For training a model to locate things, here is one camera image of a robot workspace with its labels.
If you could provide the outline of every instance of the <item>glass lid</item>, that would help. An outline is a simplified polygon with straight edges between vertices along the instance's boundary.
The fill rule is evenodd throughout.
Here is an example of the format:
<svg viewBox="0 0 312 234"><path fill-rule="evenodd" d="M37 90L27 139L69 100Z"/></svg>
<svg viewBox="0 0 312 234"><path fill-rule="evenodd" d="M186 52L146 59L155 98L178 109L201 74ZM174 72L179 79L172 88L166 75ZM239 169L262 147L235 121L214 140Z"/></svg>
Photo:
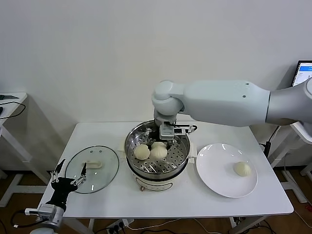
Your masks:
<svg viewBox="0 0 312 234"><path fill-rule="evenodd" d="M119 168L117 154L106 146L91 146L77 153L68 163L65 176L78 178L81 170L87 163L87 179L76 190L80 194L95 193L114 179Z"/></svg>

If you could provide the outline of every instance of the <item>pot handle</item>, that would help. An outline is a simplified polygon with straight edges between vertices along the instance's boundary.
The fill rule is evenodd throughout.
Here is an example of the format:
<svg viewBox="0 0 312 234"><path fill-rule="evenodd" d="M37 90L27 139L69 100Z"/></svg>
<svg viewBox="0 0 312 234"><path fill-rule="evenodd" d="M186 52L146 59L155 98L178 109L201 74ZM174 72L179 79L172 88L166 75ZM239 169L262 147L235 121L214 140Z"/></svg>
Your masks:
<svg viewBox="0 0 312 234"><path fill-rule="evenodd" d="M197 148L196 145L190 142L190 152L187 158L189 159L189 163L195 163L195 158L197 157Z"/></svg>

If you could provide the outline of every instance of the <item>white plate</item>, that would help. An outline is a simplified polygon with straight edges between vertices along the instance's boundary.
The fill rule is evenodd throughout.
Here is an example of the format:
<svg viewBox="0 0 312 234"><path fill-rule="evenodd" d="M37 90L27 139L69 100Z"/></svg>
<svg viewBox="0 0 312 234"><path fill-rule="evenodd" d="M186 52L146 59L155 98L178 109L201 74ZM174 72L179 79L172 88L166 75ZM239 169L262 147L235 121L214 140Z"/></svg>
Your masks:
<svg viewBox="0 0 312 234"><path fill-rule="evenodd" d="M234 171L237 162L247 162L252 169L249 176L241 177ZM216 193L232 198L247 196L256 187L258 174L248 157L232 145L212 144L201 149L196 167L203 182Z"/></svg>

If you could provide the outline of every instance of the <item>cable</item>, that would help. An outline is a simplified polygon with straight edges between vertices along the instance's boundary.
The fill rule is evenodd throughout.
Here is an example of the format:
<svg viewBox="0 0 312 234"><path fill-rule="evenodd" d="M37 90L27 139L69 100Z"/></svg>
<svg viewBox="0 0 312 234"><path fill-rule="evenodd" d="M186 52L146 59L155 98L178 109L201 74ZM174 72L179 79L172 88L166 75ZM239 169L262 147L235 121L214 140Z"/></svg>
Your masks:
<svg viewBox="0 0 312 234"><path fill-rule="evenodd" d="M276 232L273 231L273 229L271 228L271 225L266 220L263 220L263 221L269 226L269 229L271 230L271 234L276 234Z"/></svg>
<svg viewBox="0 0 312 234"><path fill-rule="evenodd" d="M264 147L263 153L264 155L268 158L269 153L270 153L270 148L271 148L271 140L273 140L278 132L278 130L280 129L281 126L277 126L274 130L274 132L272 133L272 135L270 136L269 140L267 142L265 142L265 144L259 143L259 145L262 145Z"/></svg>
<svg viewBox="0 0 312 234"><path fill-rule="evenodd" d="M275 128L274 132L272 133L272 135L271 135L270 138L269 138L269 142L271 142L272 137L274 136L274 134L277 133L277 131L279 130L279 128L280 128L280 126L277 126L277 127Z"/></svg>
<svg viewBox="0 0 312 234"><path fill-rule="evenodd" d="M271 139L271 141L273 141L274 140L274 138L276 137L276 135L277 135L277 132L279 131L281 129L281 126L278 126L275 130L275 134L272 136L272 139Z"/></svg>
<svg viewBox="0 0 312 234"><path fill-rule="evenodd" d="M124 226L123 222L119 222L119 227L121 228L123 234L126 234L125 229L124 229L125 226Z"/></svg>
<svg viewBox="0 0 312 234"><path fill-rule="evenodd" d="M188 233L174 233L173 231L170 231L168 229L163 229L163 230L158 230L158 231L153 231L153 230L144 230L141 232L141 234L147 233L147 232L151 232L151 233L159 233L159 232L169 232L172 234L188 234Z"/></svg>
<svg viewBox="0 0 312 234"><path fill-rule="evenodd" d="M301 218L301 220L306 224L308 228L312 228L309 224L307 224L307 222L303 219L303 217L301 217L301 215L298 214L298 212L295 209L293 211L299 216L299 218Z"/></svg>
<svg viewBox="0 0 312 234"><path fill-rule="evenodd" d="M113 228L102 228L102 229L100 229L100 230L97 230L94 234L97 234L97 233L99 233L100 231L104 231L104 230L108 230L108 229L114 230Z"/></svg>
<svg viewBox="0 0 312 234"><path fill-rule="evenodd" d="M271 233L276 234L276 232L274 232L272 229L270 229L269 227L264 226L264 225L260 225L260 226L253 227L253 228L249 228L249 229L247 229L246 231L244 231L244 232L242 232L242 233L240 233L240 234L246 234L246 233L248 233L250 230L252 230L252 229L257 229L257 228L267 228L267 229L269 229L269 230L271 231Z"/></svg>
<svg viewBox="0 0 312 234"><path fill-rule="evenodd" d="M170 220L170 221L165 222L165 223L163 223L163 224L154 225L154 226L145 227L145 228L130 228L129 226L128 226L128 228L131 229L131 230L142 230L142 229L146 229L146 228L155 228L155 227L160 227L160 226L162 226L162 225L165 225L165 224L167 224L167 223L175 222L175 221L177 221L177 220L180 220L180 218L177 218L177 219L174 219L174 220Z"/></svg>
<svg viewBox="0 0 312 234"><path fill-rule="evenodd" d="M5 233L5 234L8 234L8 232L6 231L5 224L2 222L2 220L1 220L1 219L0 219L0 223L1 223L1 225L3 226L4 233Z"/></svg>
<svg viewBox="0 0 312 234"><path fill-rule="evenodd" d="M205 229L205 227L195 218L193 218L193 220L195 220L204 230L206 233L209 233L209 234L222 234L222 233L218 233L218 232L209 232Z"/></svg>
<svg viewBox="0 0 312 234"><path fill-rule="evenodd" d="M45 221L48 220L47 218L44 218L43 220L40 220L40 221L34 222L34 223L30 223L30 224L25 224L25 225L15 224L15 223L13 222L14 217L15 217L17 214L24 214L24 213L25 213L25 210L19 210L19 211L15 211L15 212L14 212L14 214L12 215L11 220L10 220L10 223L11 223L12 227L14 227L14 228L29 228L29 227L35 226L35 225L37 225L37 224L43 223L43 222L45 222Z"/></svg>
<svg viewBox="0 0 312 234"><path fill-rule="evenodd" d="M10 102L5 102L5 103L0 103L0 106L1 105L6 105L6 104L10 104L10 103L16 103L18 105L21 105L23 106L23 109L16 115L13 115L13 116L8 116L8 117L1 117L0 119L4 119L4 118L13 118L13 117L16 117L16 116L19 116L21 113L23 113L23 111L26 109L26 106L24 104L21 104L19 102L16 102L16 101L10 101Z"/></svg>

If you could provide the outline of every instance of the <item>steamed bun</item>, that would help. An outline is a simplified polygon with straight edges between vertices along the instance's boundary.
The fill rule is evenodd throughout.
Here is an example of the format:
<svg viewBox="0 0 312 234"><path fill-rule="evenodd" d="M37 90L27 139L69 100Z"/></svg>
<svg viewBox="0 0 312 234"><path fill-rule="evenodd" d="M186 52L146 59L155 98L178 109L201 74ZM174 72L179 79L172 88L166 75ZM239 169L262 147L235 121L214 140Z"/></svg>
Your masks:
<svg viewBox="0 0 312 234"><path fill-rule="evenodd" d="M239 176L249 176L252 173L252 169L246 162L238 162L234 165L234 171Z"/></svg>
<svg viewBox="0 0 312 234"><path fill-rule="evenodd" d="M139 160L145 160L150 156L150 150L147 145L138 145L135 148L135 156Z"/></svg>
<svg viewBox="0 0 312 234"><path fill-rule="evenodd" d="M157 147L157 146L162 146L162 147L166 147L166 145L163 143L163 142L159 142L159 141L156 141L152 144L152 149Z"/></svg>
<svg viewBox="0 0 312 234"><path fill-rule="evenodd" d="M158 145L151 150L151 157L156 159L163 159L167 156L167 149L164 146Z"/></svg>

